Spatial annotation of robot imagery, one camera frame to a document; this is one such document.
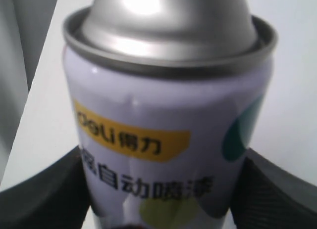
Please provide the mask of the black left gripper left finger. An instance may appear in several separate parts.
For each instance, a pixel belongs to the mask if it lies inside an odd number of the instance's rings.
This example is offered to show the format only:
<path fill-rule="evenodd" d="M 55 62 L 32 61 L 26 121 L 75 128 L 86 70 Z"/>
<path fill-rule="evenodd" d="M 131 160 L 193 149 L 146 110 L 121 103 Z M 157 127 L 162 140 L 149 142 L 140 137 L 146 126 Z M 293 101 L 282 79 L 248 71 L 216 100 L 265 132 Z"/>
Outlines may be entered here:
<path fill-rule="evenodd" d="M 0 193 L 2 229 L 80 229 L 91 205 L 80 148 Z"/>

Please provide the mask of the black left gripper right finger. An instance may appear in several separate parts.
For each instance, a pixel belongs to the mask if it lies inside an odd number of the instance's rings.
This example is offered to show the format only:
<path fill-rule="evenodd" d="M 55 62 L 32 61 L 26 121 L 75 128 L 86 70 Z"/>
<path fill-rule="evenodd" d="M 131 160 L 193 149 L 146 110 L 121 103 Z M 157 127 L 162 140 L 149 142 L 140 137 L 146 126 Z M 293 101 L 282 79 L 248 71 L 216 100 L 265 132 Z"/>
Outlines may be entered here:
<path fill-rule="evenodd" d="M 315 229 L 317 187 L 249 149 L 230 209 L 238 229 Z"/>

